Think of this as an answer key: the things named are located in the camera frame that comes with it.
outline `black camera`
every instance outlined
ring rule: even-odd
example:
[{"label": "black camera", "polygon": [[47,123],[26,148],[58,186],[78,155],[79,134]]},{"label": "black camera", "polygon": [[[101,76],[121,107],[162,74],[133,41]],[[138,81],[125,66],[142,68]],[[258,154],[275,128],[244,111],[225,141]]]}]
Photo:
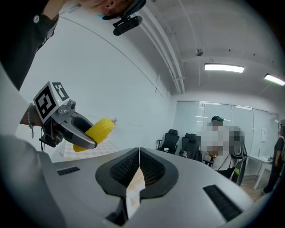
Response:
[{"label": "black camera", "polygon": [[123,33],[135,27],[138,27],[142,21],[143,21],[143,18],[141,16],[135,16],[133,18],[131,18],[130,16],[127,16],[121,19],[120,21],[116,22],[115,24],[113,24],[113,26],[115,27],[114,35],[120,36]]}]

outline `fluorescent light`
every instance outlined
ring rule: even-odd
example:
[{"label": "fluorescent light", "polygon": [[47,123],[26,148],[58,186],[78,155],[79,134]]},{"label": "fluorescent light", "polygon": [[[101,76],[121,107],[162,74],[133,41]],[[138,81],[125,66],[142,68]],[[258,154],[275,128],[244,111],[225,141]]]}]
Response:
[{"label": "fluorescent light", "polygon": [[200,102],[200,104],[205,104],[205,105],[221,105],[219,103],[213,103],[213,102]]},{"label": "fluorescent light", "polygon": [[277,77],[274,77],[270,74],[267,74],[264,78],[265,80],[268,80],[268,81],[272,81],[272,82],[275,82],[281,86],[285,85],[285,81],[282,81],[281,79],[277,78]]},{"label": "fluorescent light", "polygon": [[246,109],[246,110],[251,110],[252,109],[251,107],[243,107],[243,106],[236,106],[236,108]]},{"label": "fluorescent light", "polygon": [[234,66],[234,65],[227,65],[227,64],[205,64],[205,70],[222,70],[222,71],[231,71],[242,73],[244,71],[244,67],[242,66]]},{"label": "fluorescent light", "polygon": [[195,116],[195,117],[207,118],[207,117],[204,117],[204,116]]}]

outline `yellow corn cob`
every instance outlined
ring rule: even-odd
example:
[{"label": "yellow corn cob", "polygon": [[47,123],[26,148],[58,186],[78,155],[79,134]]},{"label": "yellow corn cob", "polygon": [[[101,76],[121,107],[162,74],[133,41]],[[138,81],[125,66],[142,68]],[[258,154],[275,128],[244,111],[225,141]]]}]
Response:
[{"label": "yellow corn cob", "polygon": [[[107,138],[108,134],[113,130],[115,127],[112,120],[109,118],[102,119],[95,123],[88,131],[85,133],[94,139],[97,144],[101,143],[104,139]],[[83,147],[79,147],[77,145],[73,145],[73,149],[75,152],[85,151],[87,149]]]}]

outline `ceiling pipe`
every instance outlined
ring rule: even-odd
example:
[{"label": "ceiling pipe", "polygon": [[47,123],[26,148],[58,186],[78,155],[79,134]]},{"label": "ceiling pipe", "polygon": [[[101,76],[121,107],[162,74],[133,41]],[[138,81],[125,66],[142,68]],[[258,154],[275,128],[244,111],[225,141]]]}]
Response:
[{"label": "ceiling pipe", "polygon": [[180,51],[179,51],[179,48],[177,45],[177,41],[176,41],[175,37],[173,37],[173,34],[172,34],[173,30],[171,31],[169,25],[167,24],[167,22],[165,21],[165,19],[163,18],[163,16],[159,12],[159,10],[156,8],[155,4],[152,4],[151,7],[155,11],[155,15],[159,16],[160,20],[158,20],[158,21],[163,23],[164,28],[166,28],[166,31],[168,32],[168,34],[170,35],[170,37],[172,39],[171,41],[174,43],[176,50],[178,50],[177,54],[178,54],[179,62],[181,64],[181,68],[183,70],[183,77],[185,78],[185,75],[186,75],[185,68],[184,68],[183,63],[182,63],[182,58],[181,58]]},{"label": "ceiling pipe", "polygon": [[176,90],[177,90],[177,92],[180,94],[180,93],[181,93],[180,87],[179,87],[177,81],[175,80],[174,74],[173,74],[173,72],[172,72],[172,70],[171,70],[171,67],[169,66],[169,64],[168,64],[168,62],[167,62],[167,60],[166,60],[164,54],[162,53],[160,47],[159,47],[158,44],[155,42],[154,38],[151,36],[151,34],[148,32],[148,30],[145,28],[144,23],[141,24],[141,28],[142,28],[143,31],[146,33],[146,35],[149,37],[149,39],[151,40],[151,42],[154,44],[154,46],[155,46],[156,49],[158,50],[159,54],[161,55],[163,61],[164,61],[165,64],[166,64],[166,67],[167,67],[168,70],[169,70],[170,76],[171,76],[171,78],[172,78],[172,80],[173,80],[173,82],[174,82],[174,84],[175,84]]},{"label": "ceiling pipe", "polygon": [[[137,16],[141,16],[143,17],[139,12],[136,12],[136,15]],[[147,20],[143,20],[142,21],[142,24],[145,25],[145,27],[150,31],[150,33],[152,34],[152,36],[154,37],[154,39],[152,38],[152,36],[149,34],[149,32],[146,30],[146,28],[143,28],[142,29],[144,30],[144,32],[146,32],[147,36],[150,38],[150,40],[154,43],[155,47],[157,48],[157,50],[159,51],[159,53],[161,54],[163,60],[165,60],[166,62],[166,66],[169,67],[169,72],[171,74],[171,77],[172,79],[174,80],[174,84],[175,84],[175,87],[177,89],[177,92],[180,94],[181,93],[181,89],[180,89],[180,86],[178,85],[178,82],[175,80],[177,79],[177,75],[176,75],[176,72],[175,72],[175,69],[172,65],[172,62],[170,60],[170,57],[169,55],[167,54],[167,51],[166,49],[164,48],[162,42],[160,41],[158,35],[156,34],[155,30],[150,26],[150,24],[147,22]]]},{"label": "ceiling pipe", "polygon": [[184,11],[186,17],[187,17],[187,20],[188,20],[188,22],[189,22],[189,24],[190,24],[190,27],[191,27],[191,29],[192,29],[193,37],[194,37],[194,41],[195,41],[195,47],[196,47],[195,49],[197,49],[197,48],[198,48],[198,45],[197,45],[196,35],[195,35],[195,31],[194,31],[192,22],[191,22],[191,20],[190,20],[190,18],[189,18],[189,16],[188,16],[188,13],[187,13],[187,11],[186,11],[184,5],[182,4],[181,0],[178,0],[178,1],[179,1],[180,5],[181,5],[181,7],[182,7],[182,9],[183,9],[183,11]]},{"label": "ceiling pipe", "polygon": [[180,66],[179,66],[179,63],[178,63],[178,60],[177,60],[177,57],[176,57],[176,54],[174,52],[174,49],[164,31],[164,29],[161,27],[160,23],[156,20],[155,16],[151,13],[151,11],[147,8],[147,7],[143,7],[142,10],[147,14],[147,16],[150,18],[150,20],[153,22],[153,24],[156,26],[156,28],[158,29],[159,33],[161,34],[161,36],[163,37],[169,51],[170,51],[170,54],[174,60],[174,64],[176,66],[176,70],[177,70],[177,73],[178,73],[178,76],[180,78],[180,83],[181,83],[181,87],[182,87],[182,92],[185,93],[185,87],[184,87],[184,82],[183,82],[183,76],[182,76],[182,73],[181,73],[181,69],[180,69]]}]

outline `glass wall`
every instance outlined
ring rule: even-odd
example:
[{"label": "glass wall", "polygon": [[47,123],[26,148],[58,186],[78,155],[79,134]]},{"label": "glass wall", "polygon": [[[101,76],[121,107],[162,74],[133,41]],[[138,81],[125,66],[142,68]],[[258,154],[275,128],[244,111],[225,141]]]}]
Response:
[{"label": "glass wall", "polygon": [[186,133],[197,134],[216,115],[224,119],[225,126],[240,127],[248,155],[273,155],[278,140],[278,115],[267,111],[212,102],[178,102],[173,129],[180,138]]}]

